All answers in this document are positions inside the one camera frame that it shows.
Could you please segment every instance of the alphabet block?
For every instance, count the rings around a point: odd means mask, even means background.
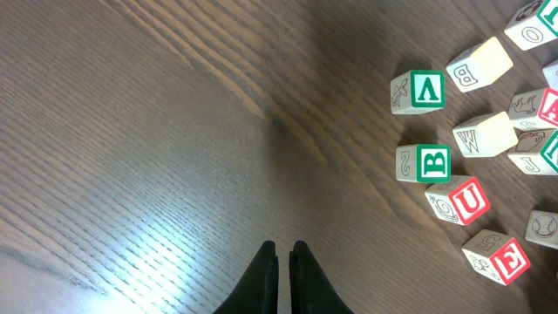
[[[452,175],[452,156],[448,145],[410,145],[396,150],[398,181],[448,182]]]
[[[391,81],[391,113],[422,114],[446,107],[444,73],[411,70]]]
[[[490,38],[461,53],[446,70],[461,92],[469,92],[491,85],[512,66],[498,38]]]
[[[531,266],[517,240],[486,229],[461,250],[475,271],[503,285],[509,285]]]
[[[531,211],[525,239],[549,248],[558,249],[558,214]]]
[[[554,89],[555,91],[558,90],[558,60],[551,63],[550,65],[545,66],[542,69],[544,73],[544,77],[547,78],[548,86]]]
[[[479,180],[453,175],[448,183],[434,184],[425,191],[436,216],[448,222],[468,225],[490,209]]]
[[[558,0],[536,0],[519,9],[504,32],[522,50],[558,38]]]
[[[544,88],[515,95],[508,113],[521,131],[558,128],[558,92]]]
[[[507,157],[524,174],[558,175],[558,130],[523,133]]]
[[[466,158],[494,157],[517,144],[507,113],[489,113],[468,120],[453,129],[461,153]]]

